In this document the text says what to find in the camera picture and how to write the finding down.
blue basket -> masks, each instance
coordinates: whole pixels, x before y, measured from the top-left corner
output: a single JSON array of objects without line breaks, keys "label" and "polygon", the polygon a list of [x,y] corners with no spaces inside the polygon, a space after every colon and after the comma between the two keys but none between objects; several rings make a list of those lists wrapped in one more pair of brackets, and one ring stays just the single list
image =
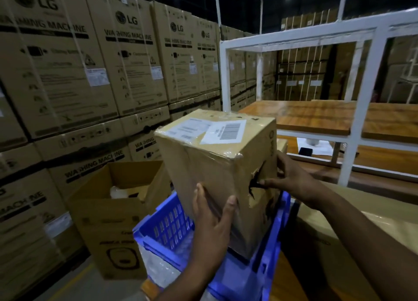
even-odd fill
[{"label": "blue basket", "polygon": [[[289,211],[290,195],[283,192],[274,222],[251,260],[245,262],[228,250],[207,287],[213,297],[222,301],[268,300],[280,252],[278,234],[287,223]],[[193,232],[193,221],[174,193],[133,229],[133,236],[139,246],[181,272],[189,259]]]}]

barcode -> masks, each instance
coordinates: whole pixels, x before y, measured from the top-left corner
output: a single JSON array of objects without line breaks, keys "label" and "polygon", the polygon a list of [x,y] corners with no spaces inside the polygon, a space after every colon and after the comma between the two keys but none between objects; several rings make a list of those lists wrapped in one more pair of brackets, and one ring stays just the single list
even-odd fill
[{"label": "barcode", "polygon": [[236,139],[241,124],[227,124],[219,140]]}]

concrete floor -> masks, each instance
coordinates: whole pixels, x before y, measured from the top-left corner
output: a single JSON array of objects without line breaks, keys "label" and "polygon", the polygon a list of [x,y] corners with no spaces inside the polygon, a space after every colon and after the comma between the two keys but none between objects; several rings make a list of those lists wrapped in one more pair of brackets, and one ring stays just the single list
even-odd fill
[{"label": "concrete floor", "polygon": [[145,301],[141,284],[138,280],[105,281],[89,257],[35,301]]}]

white metal frame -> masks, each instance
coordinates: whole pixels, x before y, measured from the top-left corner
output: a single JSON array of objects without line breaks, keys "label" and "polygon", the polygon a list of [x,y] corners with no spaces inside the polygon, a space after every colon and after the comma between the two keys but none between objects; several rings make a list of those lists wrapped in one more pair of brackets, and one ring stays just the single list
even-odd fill
[{"label": "white metal frame", "polygon": [[[344,160],[341,163],[340,176],[338,179],[338,184],[347,186],[352,169],[358,167],[354,166],[354,159],[358,145],[418,152],[418,145],[402,144],[395,141],[364,139],[361,137],[364,120],[366,118],[367,110],[372,97],[372,91],[376,77],[378,75],[378,70],[382,60],[386,41],[388,38],[395,36],[418,34],[418,9],[413,8],[393,13],[384,13],[363,18],[341,20],[344,4],[345,0],[341,0],[338,20],[336,22],[268,34],[259,34],[228,41],[221,41],[219,45],[219,56],[223,110],[228,112],[231,110],[231,103],[227,50],[234,49],[252,51],[261,54],[263,52],[269,51],[302,48],[308,46],[321,46],[345,42],[359,42],[357,44],[361,45],[361,43],[365,40],[372,40],[362,83],[360,86],[360,92],[357,98],[357,105],[354,112],[350,135],[333,136],[299,131],[277,130],[277,133],[280,135],[315,138],[347,143]],[[218,2],[217,11],[220,23],[220,9]],[[358,47],[356,60],[359,56],[361,57],[360,48],[362,47]],[[261,80],[263,77],[262,64],[263,60],[259,59],[257,62],[257,100],[262,100],[263,98],[261,89]]]}]

lg logo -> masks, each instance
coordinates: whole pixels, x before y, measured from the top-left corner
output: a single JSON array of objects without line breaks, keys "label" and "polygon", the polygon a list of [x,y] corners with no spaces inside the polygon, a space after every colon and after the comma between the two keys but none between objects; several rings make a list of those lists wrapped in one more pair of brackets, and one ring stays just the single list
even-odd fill
[{"label": "lg logo", "polygon": [[175,24],[174,22],[172,22],[170,24],[170,28],[171,28],[171,31],[173,31],[173,32],[176,32],[177,30],[181,31],[181,32],[184,31],[183,26],[179,26],[179,25]]},{"label": "lg logo", "polygon": [[138,19],[136,17],[129,17],[128,15],[125,16],[124,13],[121,11],[117,11],[115,15],[116,20],[118,20],[119,23],[125,24],[126,21],[128,21],[128,23],[130,24],[138,25]]},{"label": "lg logo", "polygon": [[[35,6],[35,0],[14,0],[16,3],[25,8],[33,8]],[[39,7],[44,9],[58,10],[58,5],[55,0],[36,0]]]}]

